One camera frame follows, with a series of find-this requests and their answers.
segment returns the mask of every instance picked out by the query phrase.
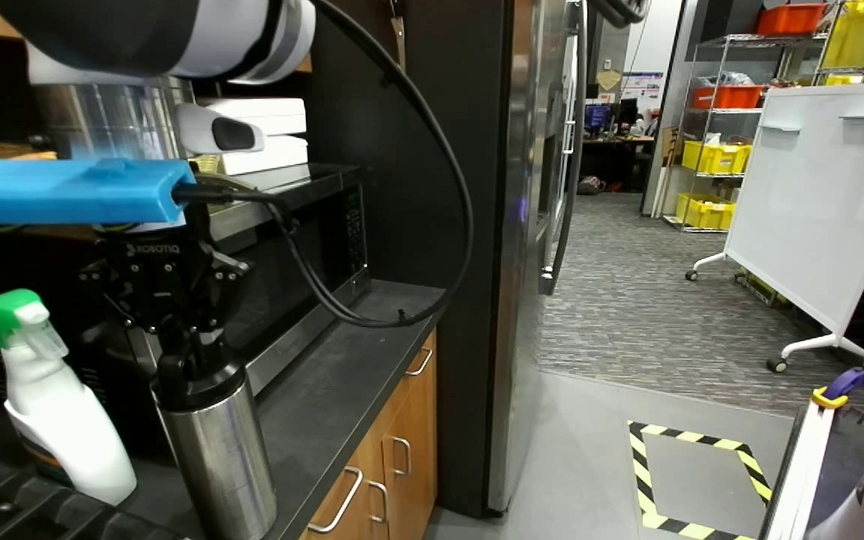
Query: white whiteboard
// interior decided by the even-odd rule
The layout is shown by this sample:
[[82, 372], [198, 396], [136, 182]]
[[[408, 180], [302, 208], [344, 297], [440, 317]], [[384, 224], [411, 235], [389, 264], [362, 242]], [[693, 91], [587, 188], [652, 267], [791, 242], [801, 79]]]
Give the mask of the white whiteboard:
[[864, 290], [864, 88], [767, 94], [725, 256], [845, 333]]

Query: stainless steel refrigerator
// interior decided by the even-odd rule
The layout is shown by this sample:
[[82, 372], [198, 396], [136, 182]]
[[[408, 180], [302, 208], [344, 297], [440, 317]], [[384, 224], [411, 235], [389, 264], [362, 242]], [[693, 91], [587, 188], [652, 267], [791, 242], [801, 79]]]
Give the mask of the stainless steel refrigerator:
[[[505, 513], [539, 396], [539, 290], [555, 289], [580, 180], [587, 10], [584, 0], [339, 7], [406, 60], [470, 182], [473, 261], [437, 328], [437, 505]], [[463, 256], [447, 162], [402, 94], [330, 23], [311, 51], [308, 131], [314, 162], [359, 162], [375, 177], [371, 274], [447, 286]]]

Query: blue gripper pad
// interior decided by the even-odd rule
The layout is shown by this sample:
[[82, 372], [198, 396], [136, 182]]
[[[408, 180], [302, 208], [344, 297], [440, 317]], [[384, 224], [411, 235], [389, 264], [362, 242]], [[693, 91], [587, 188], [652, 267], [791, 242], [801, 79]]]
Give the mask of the blue gripper pad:
[[0, 162], [0, 224], [178, 222], [185, 162]]

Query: yellow black tape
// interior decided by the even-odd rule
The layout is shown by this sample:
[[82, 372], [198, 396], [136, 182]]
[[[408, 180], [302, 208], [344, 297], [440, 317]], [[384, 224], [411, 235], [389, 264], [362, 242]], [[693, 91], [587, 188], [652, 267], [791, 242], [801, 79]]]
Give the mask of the yellow black tape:
[[734, 442], [734, 437], [714, 437], [714, 435], [668, 430], [668, 425], [658, 425], [658, 424], [630, 424], [636, 499], [640, 499], [640, 513], [642, 513], [642, 525], [644, 529], [668, 531], [668, 534], [693, 538], [693, 540], [749, 540], [743, 534], [728, 534], [728, 531], [718, 531], [718, 529], [709, 529], [709, 525], [698, 525], [698, 521], [683, 521], [683, 518], [663, 516], [659, 507], [654, 505], [654, 486], [652, 486], [652, 472], [649, 472], [644, 435], [676, 437], [676, 442], [683, 442], [683, 445], [704, 445], [704, 447], [718, 447], [718, 450], [734, 452], [738, 462], [743, 464], [760, 501], [772, 505], [772, 486], [767, 486], [767, 480], [761, 473], [761, 464], [752, 457], [752, 447], [743, 445], [743, 442]]

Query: refrigerator door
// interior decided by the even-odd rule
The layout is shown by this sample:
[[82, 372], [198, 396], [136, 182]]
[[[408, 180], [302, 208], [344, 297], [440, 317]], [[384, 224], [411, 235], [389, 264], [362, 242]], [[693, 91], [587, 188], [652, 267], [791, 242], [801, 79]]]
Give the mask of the refrigerator door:
[[490, 509], [505, 513], [515, 492], [536, 410], [539, 267], [550, 217], [539, 211], [553, 88], [561, 81], [568, 0], [514, 0], [514, 60], [507, 106], [507, 164], [499, 261], [499, 321], [491, 365]]
[[542, 256], [542, 293], [555, 290], [563, 250], [573, 227], [573, 204], [580, 193], [581, 173], [581, 136], [584, 136], [584, 88], [587, 88], [587, 3], [568, 3], [571, 35], [563, 45], [563, 68], [561, 68], [561, 130], [557, 130], [557, 155], [550, 193], [553, 193], [553, 217], [550, 217], [550, 241]]

